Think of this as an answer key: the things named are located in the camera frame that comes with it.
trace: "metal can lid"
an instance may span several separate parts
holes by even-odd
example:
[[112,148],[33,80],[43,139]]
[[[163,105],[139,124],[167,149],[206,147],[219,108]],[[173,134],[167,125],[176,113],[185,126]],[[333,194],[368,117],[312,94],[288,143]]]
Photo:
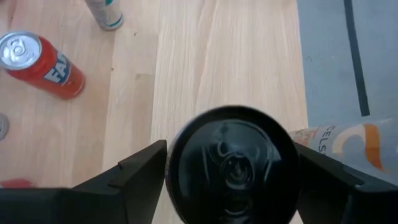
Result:
[[6,137],[8,132],[8,118],[6,115],[0,113],[0,140]]
[[10,32],[0,38],[0,66],[5,69],[28,68],[39,59],[41,52],[42,44],[31,32]]

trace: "table surface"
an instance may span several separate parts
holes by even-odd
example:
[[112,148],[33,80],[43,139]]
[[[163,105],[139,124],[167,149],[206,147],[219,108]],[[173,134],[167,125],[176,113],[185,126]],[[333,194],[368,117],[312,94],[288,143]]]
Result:
[[[86,75],[59,100],[0,71],[0,180],[74,186],[198,113],[253,106],[292,131],[307,126],[295,0],[121,0],[101,30],[82,0],[0,0],[0,33],[47,38]],[[163,189],[153,223],[181,223]]]

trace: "red object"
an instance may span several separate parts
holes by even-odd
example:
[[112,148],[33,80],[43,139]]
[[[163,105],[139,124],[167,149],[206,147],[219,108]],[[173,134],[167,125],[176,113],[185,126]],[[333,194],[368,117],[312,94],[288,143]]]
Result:
[[25,180],[25,179],[12,179],[0,181],[0,188],[4,189],[23,189],[23,188],[32,188],[34,187],[33,183]]
[[39,40],[42,44],[39,59],[28,68],[7,70],[8,74],[60,98],[76,97],[85,85],[84,74],[48,40],[43,37],[39,37]]

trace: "black can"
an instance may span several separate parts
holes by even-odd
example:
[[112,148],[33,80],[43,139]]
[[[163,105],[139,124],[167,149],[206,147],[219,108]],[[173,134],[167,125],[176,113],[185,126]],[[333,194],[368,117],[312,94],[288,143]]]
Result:
[[191,120],[172,143],[166,186],[186,224],[289,223],[300,195],[300,164],[286,131],[244,106]]

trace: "white can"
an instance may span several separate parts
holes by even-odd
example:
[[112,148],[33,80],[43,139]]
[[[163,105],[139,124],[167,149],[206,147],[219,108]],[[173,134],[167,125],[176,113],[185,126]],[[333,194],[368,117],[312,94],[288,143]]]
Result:
[[123,14],[119,0],[85,0],[98,25],[106,30],[114,30],[123,24]]
[[303,146],[398,186],[398,120],[326,125],[289,133]]

